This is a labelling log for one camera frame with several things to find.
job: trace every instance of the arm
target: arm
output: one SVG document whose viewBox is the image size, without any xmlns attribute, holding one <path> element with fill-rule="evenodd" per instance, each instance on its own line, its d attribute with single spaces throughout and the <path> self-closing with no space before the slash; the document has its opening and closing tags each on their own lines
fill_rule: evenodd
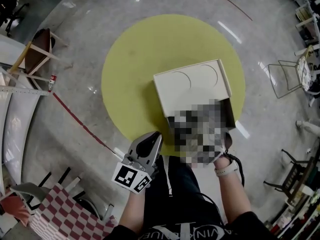
<svg viewBox="0 0 320 240">
<path fill-rule="evenodd" d="M 140 194 L 130 192 L 119 225 L 139 234 L 144 225 L 145 189 Z"/>
<path fill-rule="evenodd" d="M 229 164 L 229 159 L 225 157 L 220 157 L 214 162 L 217 170 L 223 169 Z M 219 182 L 223 208 L 229 224 L 238 216 L 251 212 L 250 201 L 235 171 L 219 177 Z"/>
</svg>

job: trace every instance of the table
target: table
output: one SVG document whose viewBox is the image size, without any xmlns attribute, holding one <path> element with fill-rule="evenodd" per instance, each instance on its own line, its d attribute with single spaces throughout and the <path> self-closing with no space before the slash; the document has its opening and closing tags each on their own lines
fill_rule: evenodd
<svg viewBox="0 0 320 240">
<path fill-rule="evenodd" d="M 103 223 L 57 183 L 35 211 L 30 227 L 44 240 L 101 240 L 117 224 L 114 216 Z"/>
<path fill-rule="evenodd" d="M 109 50 L 101 91 L 109 117 L 130 141 L 152 131 L 163 136 L 162 155 L 174 155 L 173 138 L 153 83 L 153 75 L 221 59 L 228 77 L 235 121 L 245 101 L 239 57 L 211 25 L 189 16 L 162 14 L 128 28 Z"/>
</svg>

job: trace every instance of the black pants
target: black pants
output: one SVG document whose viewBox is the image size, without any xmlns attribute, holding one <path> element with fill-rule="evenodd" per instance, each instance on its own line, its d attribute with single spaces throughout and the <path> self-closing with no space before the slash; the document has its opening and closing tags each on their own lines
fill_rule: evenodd
<svg viewBox="0 0 320 240">
<path fill-rule="evenodd" d="M 156 165 L 159 173 L 145 191 L 144 230 L 156 225 L 200 221 L 204 218 L 221 222 L 217 206 L 196 194 L 200 189 L 189 165 L 179 157 L 170 156 L 168 178 L 172 188 L 171 197 L 162 156 L 156 161 Z"/>
<path fill-rule="evenodd" d="M 159 173 L 151 181 L 150 187 L 145 191 L 145 199 L 166 198 L 169 196 L 167 175 L 164 167 L 163 157 L 160 155 L 155 164 Z M 174 197 L 182 195 L 196 195 L 200 192 L 197 178 L 188 164 L 181 161 L 180 157 L 170 156 L 168 178 Z"/>
</svg>

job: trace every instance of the wooden chair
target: wooden chair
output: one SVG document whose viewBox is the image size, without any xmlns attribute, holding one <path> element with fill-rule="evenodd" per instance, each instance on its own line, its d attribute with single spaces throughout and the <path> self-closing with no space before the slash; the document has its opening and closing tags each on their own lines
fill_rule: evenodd
<svg viewBox="0 0 320 240">
<path fill-rule="evenodd" d="M 281 151 L 286 153 L 291 158 L 291 163 L 293 166 L 290 172 L 288 173 L 282 185 L 273 184 L 266 181 L 263 183 L 268 186 L 275 187 L 276 191 L 283 192 L 288 197 L 288 203 L 292 204 L 292 201 L 294 200 L 300 187 L 307 181 L 311 171 L 315 168 L 317 163 L 314 157 L 311 157 L 309 161 L 298 161 L 287 151 L 283 149 Z"/>
<path fill-rule="evenodd" d="M 55 40 L 59 41 L 64 46 L 68 46 L 61 38 L 53 34 L 50 29 L 47 28 L 39 33 L 32 42 L 28 42 L 21 55 L 8 72 L 10 74 L 14 74 L 19 65 L 24 61 L 25 72 L 31 76 L 37 72 L 40 67 L 43 66 L 49 59 L 57 60 L 67 67 L 72 68 L 73 65 L 71 63 L 63 61 L 52 54 L 51 37 L 55 38 Z"/>
</svg>

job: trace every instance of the metal chair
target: metal chair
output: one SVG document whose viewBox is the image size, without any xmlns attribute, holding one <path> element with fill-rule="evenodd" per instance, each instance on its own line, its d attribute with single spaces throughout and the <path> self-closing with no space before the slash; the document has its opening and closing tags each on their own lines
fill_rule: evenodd
<svg viewBox="0 0 320 240">
<path fill-rule="evenodd" d="M 273 92 L 278 99 L 281 99 L 282 97 L 287 96 L 288 94 L 290 94 L 300 88 L 302 88 L 306 93 L 309 93 L 311 95 L 320 94 L 320 92 L 309 91 L 309 88 L 311 87 L 313 81 L 317 78 L 317 75 L 320 74 L 320 70 L 314 70 L 313 67 L 311 67 L 311 69 L 310 69 L 308 62 L 307 62 L 307 58 L 313 52 L 314 52 L 314 49 L 313 49 L 312 45 L 310 45 L 306 49 L 306 51 L 300 56 L 300 58 L 297 60 L 297 62 L 287 61 L 287 60 L 278 60 L 279 64 L 269 64 L 267 66 L 268 74 L 269 74 L 269 78 L 270 78 L 270 83 L 271 83 Z M 285 93 L 281 96 L 278 96 L 278 94 L 276 92 L 275 85 L 273 83 L 274 79 L 273 79 L 271 72 L 270 72 L 270 70 L 271 70 L 270 66 L 281 67 L 281 69 L 283 71 L 284 78 L 286 81 L 287 93 Z M 288 77 L 286 75 L 286 71 L 285 71 L 284 67 L 295 69 L 295 73 L 296 73 L 297 80 L 298 80 L 298 84 L 296 86 L 289 87 Z"/>
</svg>

